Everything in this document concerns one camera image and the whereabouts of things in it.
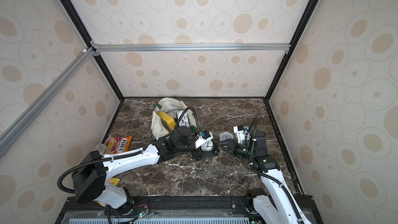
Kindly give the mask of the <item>small white round clock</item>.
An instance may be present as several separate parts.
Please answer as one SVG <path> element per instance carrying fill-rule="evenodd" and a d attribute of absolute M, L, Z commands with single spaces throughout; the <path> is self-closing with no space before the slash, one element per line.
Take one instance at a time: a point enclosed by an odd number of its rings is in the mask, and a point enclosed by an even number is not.
<path fill-rule="evenodd" d="M 226 141 L 226 140 L 229 140 L 229 139 L 232 139 L 232 140 L 234 139 L 234 136 L 231 133 L 223 132 L 223 133 L 219 134 L 219 140 L 220 141 Z"/>

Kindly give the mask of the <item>yellow square alarm clock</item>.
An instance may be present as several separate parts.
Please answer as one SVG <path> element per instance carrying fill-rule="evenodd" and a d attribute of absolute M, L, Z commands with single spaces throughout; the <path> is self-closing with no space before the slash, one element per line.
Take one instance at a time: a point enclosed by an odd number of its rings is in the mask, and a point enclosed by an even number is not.
<path fill-rule="evenodd" d="M 163 125 L 169 132 L 173 131 L 173 129 L 174 129 L 175 126 L 176 126 L 176 121 L 175 121 L 175 119 L 174 119 L 172 116 L 170 116 L 170 115 L 168 115 L 167 113 L 162 112 L 162 111 L 158 112 L 158 116 L 159 116 L 160 119 L 161 119 L 162 125 Z"/>

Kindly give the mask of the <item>cream canvas tote bag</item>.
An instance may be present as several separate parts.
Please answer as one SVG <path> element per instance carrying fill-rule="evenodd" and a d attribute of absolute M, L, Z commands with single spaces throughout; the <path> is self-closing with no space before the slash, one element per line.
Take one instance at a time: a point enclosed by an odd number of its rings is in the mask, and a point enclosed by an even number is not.
<path fill-rule="evenodd" d="M 176 124 L 187 105 L 180 100 L 165 97 L 162 98 L 154 107 L 152 112 L 151 133 L 155 138 L 160 138 L 169 134 L 175 127 L 186 125 L 194 130 L 198 127 L 195 114 L 188 110 L 179 124 Z"/>

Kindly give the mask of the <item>white clock black back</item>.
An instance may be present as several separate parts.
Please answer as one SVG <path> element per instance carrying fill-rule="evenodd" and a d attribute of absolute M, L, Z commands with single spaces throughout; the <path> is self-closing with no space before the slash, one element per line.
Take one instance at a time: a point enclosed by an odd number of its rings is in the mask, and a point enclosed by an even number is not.
<path fill-rule="evenodd" d="M 184 110 L 178 111 L 177 112 L 177 120 L 179 120 L 178 127 L 182 127 L 182 126 L 190 127 L 190 120 L 189 120 L 188 112 L 185 112 Z"/>

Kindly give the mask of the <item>small black twin-bell clock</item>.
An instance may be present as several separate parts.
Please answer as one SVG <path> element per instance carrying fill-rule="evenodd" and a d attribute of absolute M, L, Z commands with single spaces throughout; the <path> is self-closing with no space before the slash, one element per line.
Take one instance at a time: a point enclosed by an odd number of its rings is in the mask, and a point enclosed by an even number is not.
<path fill-rule="evenodd" d="M 201 160 L 218 155 L 218 148 L 213 140 L 206 141 L 200 146 Z"/>

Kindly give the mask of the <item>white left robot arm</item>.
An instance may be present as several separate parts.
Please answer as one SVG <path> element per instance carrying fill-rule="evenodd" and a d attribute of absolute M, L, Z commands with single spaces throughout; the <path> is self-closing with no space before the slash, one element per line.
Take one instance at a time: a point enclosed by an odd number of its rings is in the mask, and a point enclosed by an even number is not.
<path fill-rule="evenodd" d="M 78 203 L 95 201 L 117 209 L 131 201 L 127 191 L 109 179 L 129 170 L 171 160 L 178 152 L 201 149 L 211 139 L 212 134 L 199 126 L 177 124 L 169 134 L 148 141 L 143 148 L 104 155 L 97 150 L 90 152 L 81 164 L 59 177 L 57 186 L 63 192 L 74 194 Z"/>

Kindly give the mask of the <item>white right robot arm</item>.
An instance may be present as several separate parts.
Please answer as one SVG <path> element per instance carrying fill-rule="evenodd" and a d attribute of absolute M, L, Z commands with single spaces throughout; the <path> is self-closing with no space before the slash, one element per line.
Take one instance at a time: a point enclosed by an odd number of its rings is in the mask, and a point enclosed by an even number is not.
<path fill-rule="evenodd" d="M 247 192 L 247 211 L 259 214 L 266 224 L 309 224 L 298 203 L 286 184 L 277 160 L 268 153 L 267 138 L 258 129 L 260 117 L 250 126 L 238 125 L 233 128 L 234 135 L 219 135 L 218 146 L 224 152 L 248 161 L 248 169 L 254 172 L 265 185 L 264 190 Z"/>

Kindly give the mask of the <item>Fox's candy bag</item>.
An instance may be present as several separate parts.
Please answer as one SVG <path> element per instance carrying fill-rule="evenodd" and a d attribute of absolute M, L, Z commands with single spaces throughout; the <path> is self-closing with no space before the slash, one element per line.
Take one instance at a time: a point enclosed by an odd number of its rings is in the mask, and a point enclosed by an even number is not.
<path fill-rule="evenodd" d="M 129 150 L 131 140 L 131 136 L 109 137 L 104 144 L 112 153 L 123 153 Z"/>

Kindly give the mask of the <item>yellow snack packet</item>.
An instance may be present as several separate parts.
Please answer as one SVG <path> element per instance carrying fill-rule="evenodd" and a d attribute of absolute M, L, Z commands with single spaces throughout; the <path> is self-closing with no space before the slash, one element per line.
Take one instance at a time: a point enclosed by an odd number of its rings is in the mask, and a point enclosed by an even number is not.
<path fill-rule="evenodd" d="M 112 177 L 112 178 L 108 179 L 107 181 L 109 183 L 115 185 L 115 186 L 118 186 L 118 184 L 120 183 L 121 179 Z"/>

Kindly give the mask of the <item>clear plastic jar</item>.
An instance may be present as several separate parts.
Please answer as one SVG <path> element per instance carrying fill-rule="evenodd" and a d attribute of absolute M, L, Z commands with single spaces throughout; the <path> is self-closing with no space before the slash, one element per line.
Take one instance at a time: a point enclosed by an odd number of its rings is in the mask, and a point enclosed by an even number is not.
<path fill-rule="evenodd" d="M 107 148 L 105 144 L 95 145 L 92 149 L 93 151 L 98 151 L 100 155 L 109 155 L 111 151 Z"/>

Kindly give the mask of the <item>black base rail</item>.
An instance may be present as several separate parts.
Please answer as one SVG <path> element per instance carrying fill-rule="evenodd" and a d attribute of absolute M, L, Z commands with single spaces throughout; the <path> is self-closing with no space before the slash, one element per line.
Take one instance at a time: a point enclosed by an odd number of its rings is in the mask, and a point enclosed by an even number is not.
<path fill-rule="evenodd" d="M 133 197 L 133 210 L 126 216 L 98 203 L 79 204 L 68 198 L 56 220 L 57 224 L 129 222 L 144 210 L 149 213 L 136 221 L 140 224 L 262 224 L 259 214 L 248 211 L 247 196 L 216 197 Z"/>

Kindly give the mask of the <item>aluminium frame bar rear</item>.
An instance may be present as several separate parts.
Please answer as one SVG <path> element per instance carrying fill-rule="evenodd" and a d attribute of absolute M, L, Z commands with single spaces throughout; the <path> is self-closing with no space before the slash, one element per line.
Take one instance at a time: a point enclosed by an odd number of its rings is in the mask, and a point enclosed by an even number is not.
<path fill-rule="evenodd" d="M 289 51 L 289 43 L 243 43 L 243 44 L 96 44 L 90 48 L 95 53 L 151 53 L 151 52 L 226 52 L 226 51 Z"/>

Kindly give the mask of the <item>aluminium frame bar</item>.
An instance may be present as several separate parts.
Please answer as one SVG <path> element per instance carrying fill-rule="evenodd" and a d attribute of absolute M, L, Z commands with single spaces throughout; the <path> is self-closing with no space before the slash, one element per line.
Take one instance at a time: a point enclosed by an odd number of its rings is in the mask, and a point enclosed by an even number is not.
<path fill-rule="evenodd" d="M 94 55 L 94 49 L 88 47 L 47 87 L 41 95 L 10 125 L 1 135 L 1 157 L 3 157 L 25 132 L 37 116 L 58 95 L 88 58 Z"/>
<path fill-rule="evenodd" d="M 95 53 L 151 53 L 151 52 L 226 52 L 226 51 L 289 51 L 289 43 L 243 43 L 243 44 L 96 44 L 90 48 Z"/>

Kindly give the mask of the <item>aluminium frame bar left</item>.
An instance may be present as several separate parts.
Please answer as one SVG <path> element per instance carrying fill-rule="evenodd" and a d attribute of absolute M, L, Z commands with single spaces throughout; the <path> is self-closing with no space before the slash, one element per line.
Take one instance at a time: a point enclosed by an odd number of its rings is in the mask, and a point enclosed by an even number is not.
<path fill-rule="evenodd" d="M 25 132 L 37 116 L 58 95 L 88 58 L 94 55 L 94 49 L 88 47 L 47 87 L 41 95 L 10 125 L 1 135 L 1 157 L 3 157 Z"/>

